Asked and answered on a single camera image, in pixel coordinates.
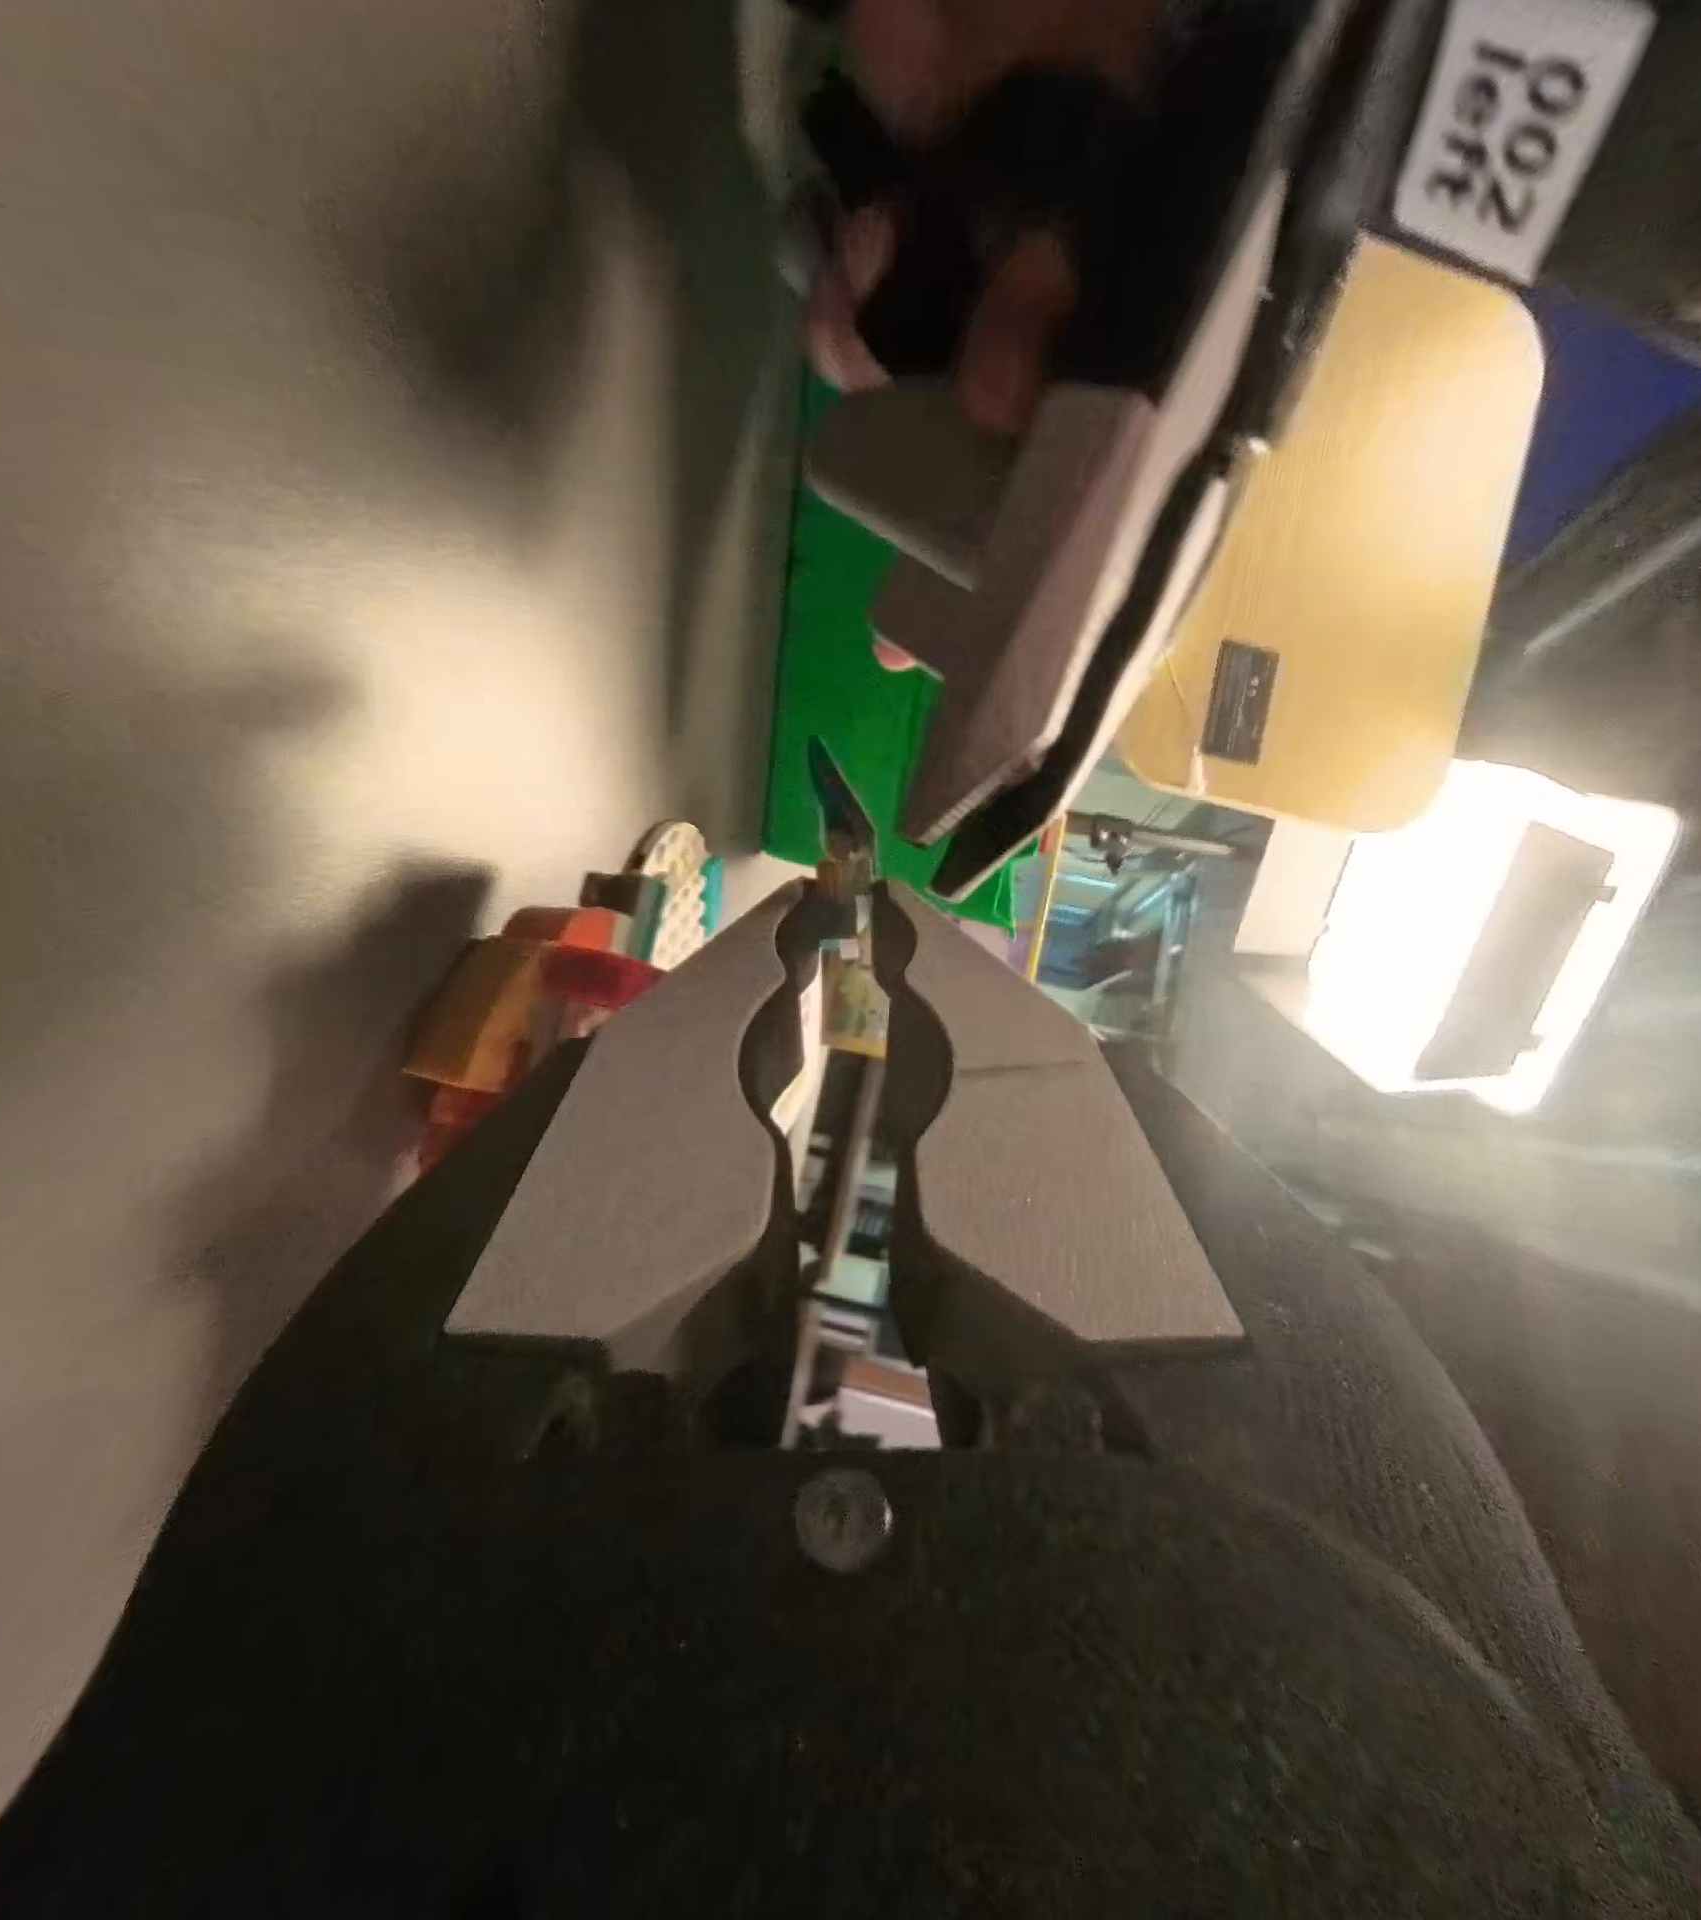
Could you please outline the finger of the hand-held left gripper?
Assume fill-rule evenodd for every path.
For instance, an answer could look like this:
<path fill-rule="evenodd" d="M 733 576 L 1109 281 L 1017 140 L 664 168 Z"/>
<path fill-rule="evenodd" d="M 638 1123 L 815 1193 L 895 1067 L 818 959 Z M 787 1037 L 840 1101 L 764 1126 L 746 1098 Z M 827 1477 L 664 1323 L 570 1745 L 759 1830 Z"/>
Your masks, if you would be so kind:
<path fill-rule="evenodd" d="M 1067 811 L 1166 657 L 1239 495 L 1236 455 L 1197 459 L 1171 487 L 1109 610 L 1090 624 L 1085 671 L 1055 739 L 953 831 L 938 899 L 967 899 Z"/>
<path fill-rule="evenodd" d="M 941 681 L 909 784 L 931 846 L 1034 770 L 1174 483 L 1215 433 L 1213 396 L 1050 393 L 961 583 L 909 557 L 909 656 Z"/>

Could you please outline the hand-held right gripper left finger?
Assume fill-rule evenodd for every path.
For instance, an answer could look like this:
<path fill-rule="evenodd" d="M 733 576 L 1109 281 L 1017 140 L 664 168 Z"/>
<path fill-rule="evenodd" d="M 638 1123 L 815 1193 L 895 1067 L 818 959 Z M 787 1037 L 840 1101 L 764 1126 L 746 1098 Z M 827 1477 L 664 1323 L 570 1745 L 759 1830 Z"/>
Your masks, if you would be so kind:
<path fill-rule="evenodd" d="M 789 878 L 581 1047 L 444 1325 L 493 1444 L 778 1442 L 808 1100 Z"/>

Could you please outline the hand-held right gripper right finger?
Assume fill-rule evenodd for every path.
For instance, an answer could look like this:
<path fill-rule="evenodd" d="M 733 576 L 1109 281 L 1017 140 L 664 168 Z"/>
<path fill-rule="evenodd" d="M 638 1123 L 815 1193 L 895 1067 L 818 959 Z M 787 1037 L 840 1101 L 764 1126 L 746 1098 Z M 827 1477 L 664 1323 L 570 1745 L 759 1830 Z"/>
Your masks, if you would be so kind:
<path fill-rule="evenodd" d="M 871 899 L 891 1308 L 950 1447 L 1148 1447 L 1128 1375 L 1244 1344 L 1092 1034 L 904 886 Z"/>

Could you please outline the small multicoloured brick piece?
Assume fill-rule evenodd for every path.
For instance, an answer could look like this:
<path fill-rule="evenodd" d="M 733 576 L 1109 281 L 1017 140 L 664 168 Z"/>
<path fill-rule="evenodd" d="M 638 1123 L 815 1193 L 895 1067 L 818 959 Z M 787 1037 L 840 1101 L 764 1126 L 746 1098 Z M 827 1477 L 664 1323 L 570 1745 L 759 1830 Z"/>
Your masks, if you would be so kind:
<path fill-rule="evenodd" d="M 805 764 L 818 815 L 820 852 L 813 863 L 815 889 L 830 899 L 830 937 L 854 952 L 862 972 L 877 973 L 874 889 L 878 884 L 878 834 L 848 775 L 829 744 L 809 733 Z"/>

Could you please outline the white round studded plate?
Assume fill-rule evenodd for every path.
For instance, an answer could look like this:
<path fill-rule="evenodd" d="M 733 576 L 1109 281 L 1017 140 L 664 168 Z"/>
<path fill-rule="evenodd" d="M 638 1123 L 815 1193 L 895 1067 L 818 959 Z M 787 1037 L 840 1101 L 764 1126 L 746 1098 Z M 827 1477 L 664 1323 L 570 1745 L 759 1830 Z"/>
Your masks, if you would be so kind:
<path fill-rule="evenodd" d="M 685 819 L 646 828 L 623 870 L 640 879 L 630 952 L 662 972 L 697 954 L 717 930 L 723 886 L 723 862 L 701 829 Z"/>

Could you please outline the person's left hand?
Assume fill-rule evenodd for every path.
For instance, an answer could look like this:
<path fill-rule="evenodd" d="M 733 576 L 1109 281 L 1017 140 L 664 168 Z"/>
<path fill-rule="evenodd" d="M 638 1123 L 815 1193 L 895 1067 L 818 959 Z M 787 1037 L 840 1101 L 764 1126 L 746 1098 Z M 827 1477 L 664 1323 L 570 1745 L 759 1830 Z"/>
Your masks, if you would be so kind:
<path fill-rule="evenodd" d="M 1163 4 L 1145 2 L 853 2 L 825 4 L 862 98 L 909 147 L 953 136 L 1009 82 L 1094 82 L 1142 98 L 1160 48 Z M 888 383 L 861 311 L 897 251 L 899 219 L 880 205 L 840 218 L 803 301 L 813 371 L 842 393 Z M 1020 433 L 1046 359 L 1076 300 L 1076 259 L 1057 227 L 997 244 L 964 316 L 950 375 L 963 411 L 991 433 Z"/>

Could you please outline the colourful brick assembly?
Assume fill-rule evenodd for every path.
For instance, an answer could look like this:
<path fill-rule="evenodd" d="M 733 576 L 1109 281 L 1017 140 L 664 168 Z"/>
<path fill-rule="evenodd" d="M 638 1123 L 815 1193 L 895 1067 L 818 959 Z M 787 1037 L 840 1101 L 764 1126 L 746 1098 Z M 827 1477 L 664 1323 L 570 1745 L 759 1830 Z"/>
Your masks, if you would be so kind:
<path fill-rule="evenodd" d="M 604 906 L 527 906 L 465 946 L 401 1059 L 405 1077 L 423 1089 L 415 1177 L 557 1044 L 588 1040 L 665 976 L 626 950 L 632 928 Z"/>

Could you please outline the green plastic bin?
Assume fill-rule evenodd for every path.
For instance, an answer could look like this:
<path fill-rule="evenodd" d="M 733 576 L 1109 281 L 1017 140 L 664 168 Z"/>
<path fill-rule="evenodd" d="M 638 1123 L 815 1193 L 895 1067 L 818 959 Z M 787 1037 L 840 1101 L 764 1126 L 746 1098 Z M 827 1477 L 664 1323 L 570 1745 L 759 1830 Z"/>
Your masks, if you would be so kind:
<path fill-rule="evenodd" d="M 877 831 L 878 876 L 927 896 L 947 844 L 909 842 L 899 817 L 941 690 L 923 670 L 877 659 L 871 610 L 893 563 L 885 539 L 796 477 L 757 846 L 813 866 L 820 824 L 808 744 L 822 739 Z"/>

